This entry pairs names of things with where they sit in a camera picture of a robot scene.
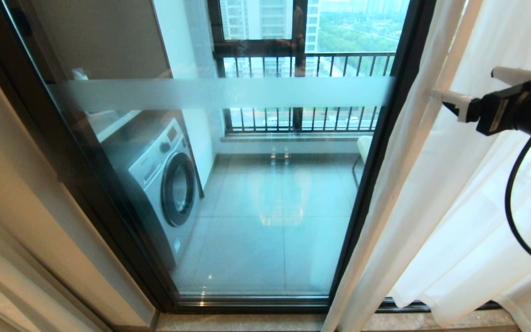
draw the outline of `washing machine knob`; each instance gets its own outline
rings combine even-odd
[[[167,142],[163,142],[159,145],[159,150],[161,150],[162,153],[166,153],[167,151],[171,150],[171,145]]]

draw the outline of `washing machine door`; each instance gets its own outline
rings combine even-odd
[[[173,226],[188,221],[194,205],[194,164],[185,153],[178,153],[165,166],[161,182],[161,206],[165,219]]]

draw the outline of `window sill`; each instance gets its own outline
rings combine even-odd
[[[163,314],[157,332],[316,332],[325,315],[189,315]],[[503,309],[473,311],[459,322],[442,329],[431,313],[375,314],[364,331],[476,331],[519,332]]]
[[[239,133],[221,137],[221,142],[355,142],[362,135],[373,132],[318,132],[318,133]]]

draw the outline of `white curtain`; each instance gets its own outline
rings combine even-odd
[[[0,225],[0,331],[103,332],[110,328]]]
[[[442,326],[496,300],[531,330],[531,257],[503,205],[527,135],[483,136],[428,97],[432,88],[474,96],[503,89],[490,78],[496,65],[531,70],[531,1],[439,1],[325,332],[360,330],[384,296],[400,306],[424,301]],[[531,245],[531,151],[512,208]]]

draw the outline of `front-load washing machine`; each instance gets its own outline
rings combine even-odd
[[[162,130],[152,130],[162,122]],[[114,145],[109,157],[141,216],[144,231],[171,269],[183,256],[198,206],[199,187],[189,143],[175,118],[142,117],[135,127],[140,130],[131,130],[126,135],[128,142]]]

